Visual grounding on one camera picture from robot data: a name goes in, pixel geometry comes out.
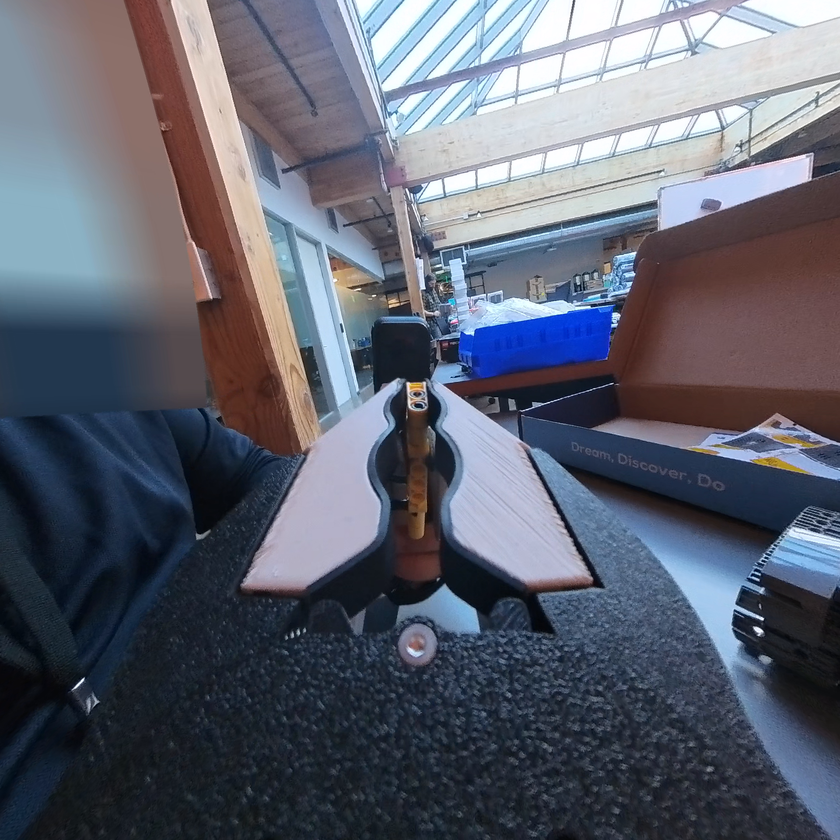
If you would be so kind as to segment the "grey desk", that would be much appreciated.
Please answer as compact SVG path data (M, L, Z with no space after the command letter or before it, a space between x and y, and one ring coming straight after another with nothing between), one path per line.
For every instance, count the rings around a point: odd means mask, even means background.
M770 532L552 464L609 571L492 631L501 665L441 838L838 838L838 697L747 654L735 596Z

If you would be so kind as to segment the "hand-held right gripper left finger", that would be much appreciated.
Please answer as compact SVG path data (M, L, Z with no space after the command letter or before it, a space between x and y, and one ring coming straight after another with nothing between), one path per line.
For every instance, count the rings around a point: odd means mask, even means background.
M365 609L391 582L393 474L405 382L384 385L310 448L240 585L245 595Z

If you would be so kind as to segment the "yellow grey toy bulldozer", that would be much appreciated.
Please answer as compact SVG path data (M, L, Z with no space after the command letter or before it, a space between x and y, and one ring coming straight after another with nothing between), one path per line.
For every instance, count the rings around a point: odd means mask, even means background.
M742 584L731 630L767 657L830 690L839 685L839 514L808 507Z

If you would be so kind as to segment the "printed booklet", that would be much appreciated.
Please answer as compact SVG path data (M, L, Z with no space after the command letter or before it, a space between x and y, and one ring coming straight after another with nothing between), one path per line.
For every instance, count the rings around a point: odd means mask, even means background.
M743 433L709 434L700 444L687 449L756 466L839 480L839 443L780 414L772 415Z

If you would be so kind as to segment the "white plastic bag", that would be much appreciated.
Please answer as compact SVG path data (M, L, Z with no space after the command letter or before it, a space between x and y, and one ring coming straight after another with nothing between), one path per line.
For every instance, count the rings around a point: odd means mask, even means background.
M511 298L501 302L478 301L468 318L459 324L459 334L472 335L479 328L494 327L512 322L541 319L579 308L566 301L537 303L523 298Z

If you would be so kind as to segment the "yellow toy beam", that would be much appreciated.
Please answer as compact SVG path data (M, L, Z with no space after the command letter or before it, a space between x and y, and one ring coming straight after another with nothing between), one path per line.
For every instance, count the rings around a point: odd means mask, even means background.
M404 457L406 462L407 535L424 537L428 511L429 397L424 381L406 383Z

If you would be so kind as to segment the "navy box base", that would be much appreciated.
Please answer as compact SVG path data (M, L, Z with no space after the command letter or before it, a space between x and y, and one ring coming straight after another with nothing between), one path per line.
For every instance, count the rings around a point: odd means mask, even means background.
M698 452L710 428L625 416L613 383L522 412L519 433L562 466L777 532L808 507L839 511L837 479Z

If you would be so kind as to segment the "blue plastic bin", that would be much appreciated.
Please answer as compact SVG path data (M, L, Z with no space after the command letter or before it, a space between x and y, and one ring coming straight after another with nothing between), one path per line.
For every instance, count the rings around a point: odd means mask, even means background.
M603 361L612 331L612 306L579 308L459 334L458 361L477 377Z

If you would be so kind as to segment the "wooden post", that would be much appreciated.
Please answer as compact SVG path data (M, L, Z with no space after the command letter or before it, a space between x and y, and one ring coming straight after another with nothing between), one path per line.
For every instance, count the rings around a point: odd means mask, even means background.
M125 3L193 241L220 298L197 305L226 425L280 455L320 435L207 2Z

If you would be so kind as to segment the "white whiteboard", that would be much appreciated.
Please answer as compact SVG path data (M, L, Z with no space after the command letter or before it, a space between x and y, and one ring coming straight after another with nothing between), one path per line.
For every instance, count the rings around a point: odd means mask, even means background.
M812 179L814 153L704 176L658 190L658 231L781 192Z

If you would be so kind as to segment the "open cardboard box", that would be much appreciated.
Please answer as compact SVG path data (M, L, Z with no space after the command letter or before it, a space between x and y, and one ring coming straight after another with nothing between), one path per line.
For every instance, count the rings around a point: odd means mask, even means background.
M838 439L839 174L648 237L612 360L620 414Z

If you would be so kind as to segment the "person's dark blue jacket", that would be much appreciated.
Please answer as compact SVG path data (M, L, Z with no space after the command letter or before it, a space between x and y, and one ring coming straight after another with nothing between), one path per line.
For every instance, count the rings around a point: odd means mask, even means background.
M192 549L288 459L204 409L1 423L2 838L20 838L136 627Z

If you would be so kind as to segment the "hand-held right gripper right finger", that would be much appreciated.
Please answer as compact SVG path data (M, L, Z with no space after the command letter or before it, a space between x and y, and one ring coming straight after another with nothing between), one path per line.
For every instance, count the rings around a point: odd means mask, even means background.
M448 388L428 386L444 583L479 613L595 585L532 451Z

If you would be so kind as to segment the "wooden table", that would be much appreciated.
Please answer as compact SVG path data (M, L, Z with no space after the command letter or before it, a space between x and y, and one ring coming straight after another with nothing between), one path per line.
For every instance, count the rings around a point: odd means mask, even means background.
M477 377L460 364L441 363L434 372L434 382L458 396L501 396L526 403L547 403L584 392L616 379L606 369L606 361L545 367L532 371Z

